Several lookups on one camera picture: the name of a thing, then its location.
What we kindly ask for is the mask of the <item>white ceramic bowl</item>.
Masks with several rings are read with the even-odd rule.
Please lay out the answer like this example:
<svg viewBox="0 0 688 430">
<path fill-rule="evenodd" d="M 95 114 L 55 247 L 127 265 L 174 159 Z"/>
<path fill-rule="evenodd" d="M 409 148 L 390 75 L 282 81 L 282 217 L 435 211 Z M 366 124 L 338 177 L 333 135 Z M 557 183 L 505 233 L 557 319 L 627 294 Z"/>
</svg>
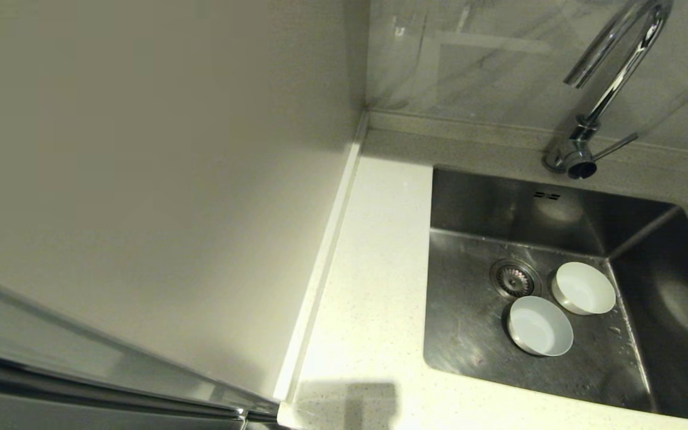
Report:
<svg viewBox="0 0 688 430">
<path fill-rule="evenodd" d="M 536 356 L 562 356 L 574 342 L 573 327 L 565 313 L 543 297 L 515 300 L 508 311 L 506 328 L 522 351 Z"/>
<path fill-rule="evenodd" d="M 617 302 L 612 282 L 595 267 L 583 262 L 566 262 L 556 269 L 551 281 L 554 299 L 576 315 L 603 315 Z"/>
</svg>

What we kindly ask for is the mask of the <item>stainless steel sink basin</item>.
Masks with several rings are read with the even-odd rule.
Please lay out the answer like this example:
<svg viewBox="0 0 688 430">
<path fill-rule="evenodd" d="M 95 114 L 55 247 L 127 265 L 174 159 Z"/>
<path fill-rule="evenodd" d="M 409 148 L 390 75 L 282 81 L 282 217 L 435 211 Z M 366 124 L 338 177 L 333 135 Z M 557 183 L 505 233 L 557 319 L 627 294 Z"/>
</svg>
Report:
<svg viewBox="0 0 688 430">
<path fill-rule="evenodd" d="M 518 259 L 543 299 L 566 262 L 595 267 L 617 302 L 603 315 L 563 311 L 570 351 L 541 357 L 509 337 L 514 300 L 489 269 Z M 688 419 L 688 214 L 672 203 L 548 183 L 432 170 L 423 357 L 494 383 Z"/>
</svg>

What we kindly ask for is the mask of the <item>white counter edge strip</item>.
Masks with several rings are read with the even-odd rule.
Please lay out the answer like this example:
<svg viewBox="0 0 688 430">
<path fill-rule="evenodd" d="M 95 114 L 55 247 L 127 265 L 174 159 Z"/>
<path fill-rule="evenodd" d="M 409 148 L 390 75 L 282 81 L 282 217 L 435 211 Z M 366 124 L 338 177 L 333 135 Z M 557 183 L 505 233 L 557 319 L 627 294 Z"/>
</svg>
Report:
<svg viewBox="0 0 688 430">
<path fill-rule="evenodd" d="M 274 397 L 281 402 L 289 403 L 294 398 L 304 357 L 308 350 L 309 340 L 314 331 L 317 313 L 327 285 L 328 273 L 335 256 L 335 249 L 342 222 L 346 215 L 349 197 L 355 180 L 358 163 L 361 158 L 361 147 L 365 144 L 370 128 L 370 112 L 360 116 L 357 130 L 348 146 L 346 165 L 333 201 L 330 217 L 323 232 L 323 237 L 314 261 L 308 287 L 294 326 L 294 332 L 284 357 L 281 372 L 275 385 Z"/>
</svg>

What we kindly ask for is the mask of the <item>round metal drain strainer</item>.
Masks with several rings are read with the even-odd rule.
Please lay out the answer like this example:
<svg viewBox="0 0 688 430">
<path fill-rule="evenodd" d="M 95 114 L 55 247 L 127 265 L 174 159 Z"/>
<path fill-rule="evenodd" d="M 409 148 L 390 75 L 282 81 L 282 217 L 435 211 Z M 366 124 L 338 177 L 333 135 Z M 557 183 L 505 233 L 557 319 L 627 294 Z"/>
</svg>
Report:
<svg viewBox="0 0 688 430">
<path fill-rule="evenodd" d="M 494 261 L 489 269 L 489 280 L 492 288 L 507 300 L 543 296 L 540 272 L 522 260 Z"/>
</svg>

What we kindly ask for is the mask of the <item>white cabinet side panel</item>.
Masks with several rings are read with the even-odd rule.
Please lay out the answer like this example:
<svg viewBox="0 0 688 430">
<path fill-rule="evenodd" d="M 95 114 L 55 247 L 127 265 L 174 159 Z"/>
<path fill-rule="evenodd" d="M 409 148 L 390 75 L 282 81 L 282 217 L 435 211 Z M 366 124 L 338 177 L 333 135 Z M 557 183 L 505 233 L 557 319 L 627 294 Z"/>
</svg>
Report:
<svg viewBox="0 0 688 430">
<path fill-rule="evenodd" d="M 0 286 L 282 398 L 370 6 L 0 0 Z"/>
</svg>

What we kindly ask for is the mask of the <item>chrome gooseneck faucet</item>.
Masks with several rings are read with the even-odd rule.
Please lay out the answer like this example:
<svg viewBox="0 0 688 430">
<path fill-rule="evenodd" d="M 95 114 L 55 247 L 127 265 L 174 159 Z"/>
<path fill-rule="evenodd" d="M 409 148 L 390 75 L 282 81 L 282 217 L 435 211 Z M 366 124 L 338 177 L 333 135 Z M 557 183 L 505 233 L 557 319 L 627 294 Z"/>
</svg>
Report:
<svg viewBox="0 0 688 430">
<path fill-rule="evenodd" d="M 627 0 L 595 36 L 589 47 L 571 68 L 563 82 L 581 89 L 598 71 L 607 57 L 614 52 L 629 30 L 643 22 L 640 33 L 634 38 L 631 51 L 617 68 L 613 78 L 585 114 L 576 115 L 576 125 L 568 138 L 551 145 L 542 158 L 544 167 L 552 173 L 564 174 L 569 179 L 589 179 L 598 170 L 593 161 L 595 153 L 590 141 L 601 127 L 601 119 L 620 90 L 630 81 L 634 72 L 649 54 L 653 44 L 663 32 L 671 16 L 674 0 Z"/>
</svg>

